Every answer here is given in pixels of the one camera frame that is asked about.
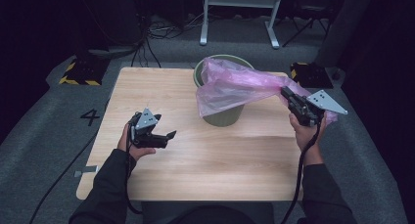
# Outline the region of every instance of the plastic bag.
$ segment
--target plastic bag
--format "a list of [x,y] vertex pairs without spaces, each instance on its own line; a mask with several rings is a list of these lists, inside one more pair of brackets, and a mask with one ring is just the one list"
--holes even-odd
[[[201,78],[204,85],[196,92],[200,117],[274,95],[287,106],[288,101],[281,96],[284,86],[300,96],[310,95],[287,76],[276,76],[227,60],[204,58]],[[327,111],[327,124],[333,121],[337,121],[337,114]]]

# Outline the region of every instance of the gray floor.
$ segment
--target gray floor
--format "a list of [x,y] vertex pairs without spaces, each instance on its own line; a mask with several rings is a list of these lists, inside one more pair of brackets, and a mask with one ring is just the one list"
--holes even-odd
[[[150,45],[162,67],[192,68],[204,57],[230,54],[247,60],[256,69],[289,74],[291,63],[314,60],[324,36],[319,24],[307,29],[286,48],[274,50],[264,19],[212,22],[205,47],[199,45],[199,26],[173,39],[150,39]],[[275,30],[283,42],[295,32],[295,27],[285,21]],[[135,67],[158,66],[149,49],[146,49],[148,64],[143,55],[141,50],[141,64],[137,56]],[[60,85],[59,80],[72,59],[68,57],[51,71],[47,77],[50,90],[26,113],[0,147],[0,223],[29,221],[48,188],[99,129],[118,72],[122,67],[131,66],[132,55],[111,61],[102,86]],[[391,173],[340,88],[342,80],[332,82],[335,88],[326,91],[349,114],[341,115],[326,130],[321,147],[327,166],[359,223],[406,223]],[[88,120],[80,116],[93,109],[100,118],[88,126]],[[34,223],[68,221],[80,204],[75,196],[79,178],[74,178],[73,173],[85,165],[90,150],[91,145],[59,181]],[[273,206],[275,223],[279,223],[289,202],[274,202]],[[297,206],[289,223],[296,223],[302,216]],[[129,213],[127,223],[141,223],[141,217]]]

